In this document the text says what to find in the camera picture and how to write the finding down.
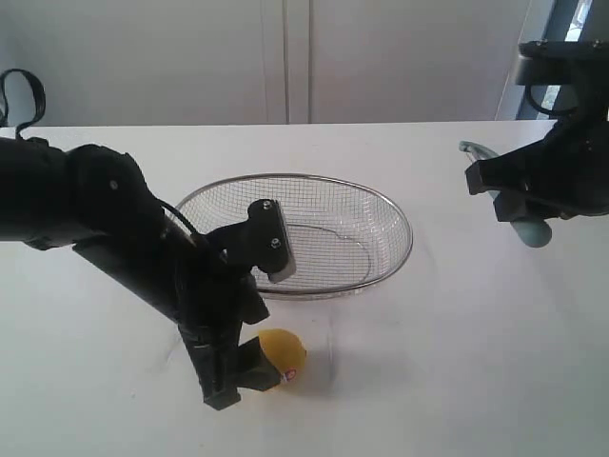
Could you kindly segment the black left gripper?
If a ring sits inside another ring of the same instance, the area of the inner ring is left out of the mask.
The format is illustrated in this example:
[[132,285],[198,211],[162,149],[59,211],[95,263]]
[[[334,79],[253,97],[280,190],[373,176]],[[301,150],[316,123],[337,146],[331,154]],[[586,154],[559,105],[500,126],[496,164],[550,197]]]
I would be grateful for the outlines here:
[[[229,265],[256,267],[270,283],[296,272],[277,200],[254,201],[244,222],[211,231],[208,241]],[[244,324],[269,315],[253,276],[228,266],[203,236],[188,236],[167,221],[155,235],[100,235],[73,250],[177,326],[206,405],[224,409],[240,401],[242,388],[267,391],[281,383],[260,338],[240,341]]]

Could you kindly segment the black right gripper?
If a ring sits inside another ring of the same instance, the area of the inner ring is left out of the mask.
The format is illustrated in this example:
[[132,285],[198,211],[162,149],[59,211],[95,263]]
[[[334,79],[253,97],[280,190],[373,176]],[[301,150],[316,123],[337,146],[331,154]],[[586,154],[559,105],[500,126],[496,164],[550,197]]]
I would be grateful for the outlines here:
[[558,121],[540,140],[478,159],[465,171],[468,191],[498,190],[500,222],[571,219],[608,213],[608,119]]

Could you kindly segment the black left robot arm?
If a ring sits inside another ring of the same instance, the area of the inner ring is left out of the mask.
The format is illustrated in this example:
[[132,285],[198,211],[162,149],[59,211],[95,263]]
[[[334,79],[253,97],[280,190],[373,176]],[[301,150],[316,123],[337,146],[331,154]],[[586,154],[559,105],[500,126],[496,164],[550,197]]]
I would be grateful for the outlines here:
[[149,190],[128,154],[6,138],[1,237],[38,250],[69,246],[173,322],[208,406],[281,383],[260,341],[240,339],[243,325],[269,314],[252,270],[274,282],[295,270],[277,201],[257,200],[243,222],[201,233]]

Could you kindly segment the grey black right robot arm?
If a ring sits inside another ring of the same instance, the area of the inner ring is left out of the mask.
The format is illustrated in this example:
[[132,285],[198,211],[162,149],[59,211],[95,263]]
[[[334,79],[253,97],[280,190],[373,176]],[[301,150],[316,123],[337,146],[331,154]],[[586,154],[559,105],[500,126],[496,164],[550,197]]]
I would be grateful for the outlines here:
[[539,140],[465,171],[472,195],[493,192],[498,221],[598,217],[608,212],[608,43],[535,40],[519,45],[516,82],[542,111],[534,86],[567,86],[575,103],[550,109],[552,128]]

